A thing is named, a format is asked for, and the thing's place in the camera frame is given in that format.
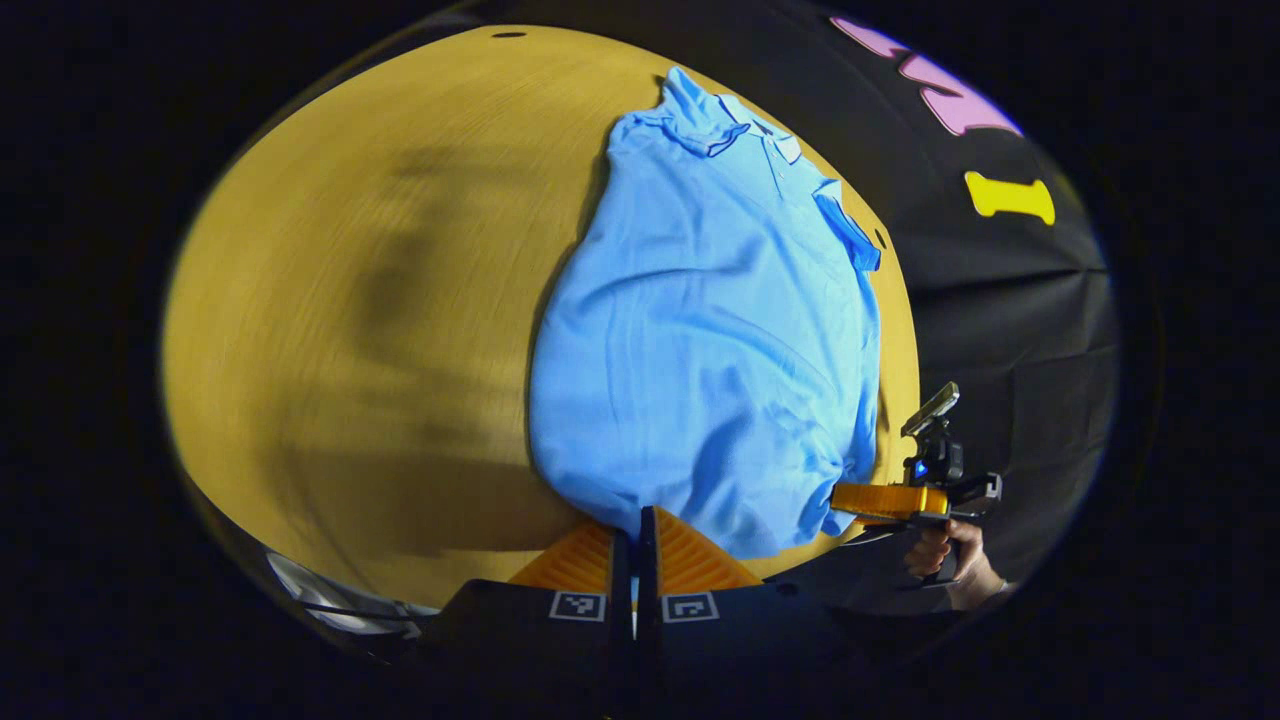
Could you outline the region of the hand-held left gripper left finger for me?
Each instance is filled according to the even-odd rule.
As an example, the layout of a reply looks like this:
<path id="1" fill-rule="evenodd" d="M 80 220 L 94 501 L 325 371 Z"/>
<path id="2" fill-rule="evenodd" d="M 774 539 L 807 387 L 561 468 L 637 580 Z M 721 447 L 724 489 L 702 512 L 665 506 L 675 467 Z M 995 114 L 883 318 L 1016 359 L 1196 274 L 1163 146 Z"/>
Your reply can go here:
<path id="1" fill-rule="evenodd" d="M 466 582 L 433 616 L 419 661 L 468 691 L 596 693 L 631 644 L 625 533 L 589 521 L 503 582 Z"/>

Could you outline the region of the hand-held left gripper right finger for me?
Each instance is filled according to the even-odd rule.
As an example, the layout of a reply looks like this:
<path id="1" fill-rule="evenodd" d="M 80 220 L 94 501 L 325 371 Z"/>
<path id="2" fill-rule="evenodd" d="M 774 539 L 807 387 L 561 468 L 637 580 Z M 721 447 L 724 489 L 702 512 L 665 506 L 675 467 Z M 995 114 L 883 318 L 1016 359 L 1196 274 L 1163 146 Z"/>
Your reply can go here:
<path id="1" fill-rule="evenodd" d="M 764 582 L 686 521 L 641 511 L 637 647 L 664 693 L 835 693 L 902 655 L 892 618 Z"/>

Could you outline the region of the light blue T-shirt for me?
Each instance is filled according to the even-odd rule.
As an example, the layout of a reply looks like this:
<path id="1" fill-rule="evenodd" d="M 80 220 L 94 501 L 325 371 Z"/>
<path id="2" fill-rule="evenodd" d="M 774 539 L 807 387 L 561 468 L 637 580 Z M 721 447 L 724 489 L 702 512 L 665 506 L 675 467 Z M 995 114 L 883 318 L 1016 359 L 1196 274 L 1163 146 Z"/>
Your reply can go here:
<path id="1" fill-rule="evenodd" d="M 532 354 L 538 473 L 603 524 L 664 509 L 737 559 L 842 534 L 881 389 L 881 249 L 842 183 L 678 67 L 605 159 Z"/>

